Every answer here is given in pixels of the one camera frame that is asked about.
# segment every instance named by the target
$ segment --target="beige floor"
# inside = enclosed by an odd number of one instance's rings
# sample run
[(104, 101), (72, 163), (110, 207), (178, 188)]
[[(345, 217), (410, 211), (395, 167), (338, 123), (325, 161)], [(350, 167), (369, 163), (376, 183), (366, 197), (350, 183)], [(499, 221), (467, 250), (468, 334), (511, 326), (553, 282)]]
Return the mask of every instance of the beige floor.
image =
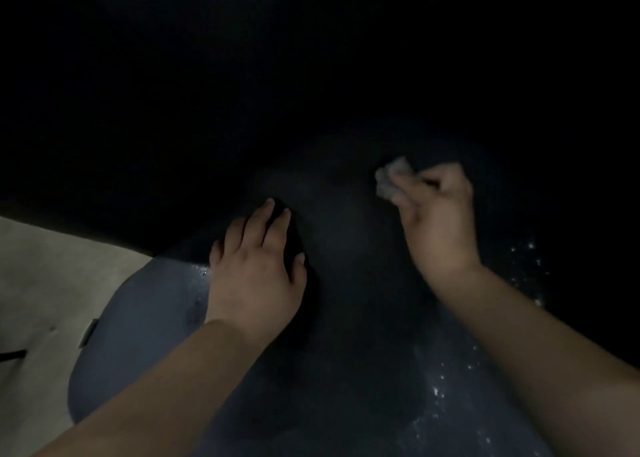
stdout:
[(67, 382), (85, 327), (149, 258), (0, 218), (0, 456), (26, 457), (71, 425)]

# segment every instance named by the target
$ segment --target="finger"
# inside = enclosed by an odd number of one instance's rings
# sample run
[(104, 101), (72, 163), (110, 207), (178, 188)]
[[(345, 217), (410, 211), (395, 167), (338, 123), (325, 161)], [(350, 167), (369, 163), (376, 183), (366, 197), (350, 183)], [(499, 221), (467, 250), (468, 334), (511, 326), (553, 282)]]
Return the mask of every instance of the finger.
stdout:
[(404, 194), (395, 194), (391, 202), (397, 206), (400, 222), (405, 230), (418, 220), (418, 208)]
[(293, 259), (291, 267), (291, 284), (298, 297), (302, 297), (307, 286), (307, 269), (305, 268), (305, 254), (299, 253)]
[(245, 217), (234, 219), (233, 222), (231, 222), (231, 224), (227, 228), (227, 233), (225, 234), (224, 253), (228, 253), (230, 255), (231, 253), (235, 253), (237, 249), (240, 248), (245, 222)]
[(436, 193), (433, 186), (425, 184), (418, 176), (392, 173), (390, 177), (394, 184), (402, 189), (407, 197), (418, 206), (428, 202)]
[(244, 227), (242, 246), (260, 246), (262, 244), (267, 221), (271, 217), (271, 213), (273, 213), (274, 206), (275, 202), (269, 198), (254, 211)]
[(289, 208), (286, 208), (267, 230), (262, 247), (279, 253), (283, 252), (284, 245), (287, 243), (287, 229), (289, 227), (290, 220), (291, 211)]
[(209, 265), (214, 267), (218, 264), (218, 262), (222, 259), (222, 243), (217, 239), (213, 242), (213, 246), (211, 247), (211, 253), (209, 254)]
[(419, 172), (418, 176), (429, 182), (437, 183), (443, 192), (459, 191), (467, 189), (471, 185), (459, 162), (438, 164)]

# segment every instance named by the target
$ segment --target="hand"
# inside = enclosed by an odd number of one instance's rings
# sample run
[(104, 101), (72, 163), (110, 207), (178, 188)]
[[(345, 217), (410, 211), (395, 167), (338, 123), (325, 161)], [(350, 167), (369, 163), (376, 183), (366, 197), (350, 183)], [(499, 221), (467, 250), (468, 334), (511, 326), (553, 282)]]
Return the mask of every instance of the hand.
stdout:
[(212, 274), (205, 323), (231, 324), (261, 349), (296, 315), (307, 284), (304, 253), (294, 259), (291, 279), (284, 267), (291, 212), (285, 209), (266, 231), (274, 204), (268, 199), (248, 220), (234, 220), (224, 244), (213, 243), (209, 257)]
[(404, 191), (400, 211), (413, 261), (437, 291), (462, 271), (480, 267), (474, 227), (473, 186), (460, 164), (439, 164), (416, 175), (391, 174)]

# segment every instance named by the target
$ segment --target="forearm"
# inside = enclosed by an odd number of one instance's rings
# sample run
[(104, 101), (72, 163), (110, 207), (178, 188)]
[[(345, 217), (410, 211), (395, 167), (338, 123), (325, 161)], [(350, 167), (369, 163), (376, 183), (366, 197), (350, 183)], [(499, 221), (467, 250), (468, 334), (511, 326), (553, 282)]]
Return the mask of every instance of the forearm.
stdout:
[(240, 332), (207, 323), (37, 456), (187, 455), (260, 352)]
[(639, 373), (482, 267), (433, 287), (482, 343), (561, 453), (631, 455)]

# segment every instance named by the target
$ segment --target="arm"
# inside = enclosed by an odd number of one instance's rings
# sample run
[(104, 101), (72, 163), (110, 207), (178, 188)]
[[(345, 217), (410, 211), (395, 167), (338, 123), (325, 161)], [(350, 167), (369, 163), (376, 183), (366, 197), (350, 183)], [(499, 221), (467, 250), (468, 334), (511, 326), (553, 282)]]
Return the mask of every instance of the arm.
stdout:
[(214, 243), (203, 327), (36, 457), (182, 457), (196, 448), (213, 414), (300, 307), (304, 255), (290, 280), (283, 253), (291, 213), (265, 234), (272, 212), (270, 200)]
[(640, 372), (482, 266), (473, 190), (460, 165), (393, 180), (404, 191), (393, 203), (416, 267), (507, 375), (551, 445), (562, 455), (637, 455)]

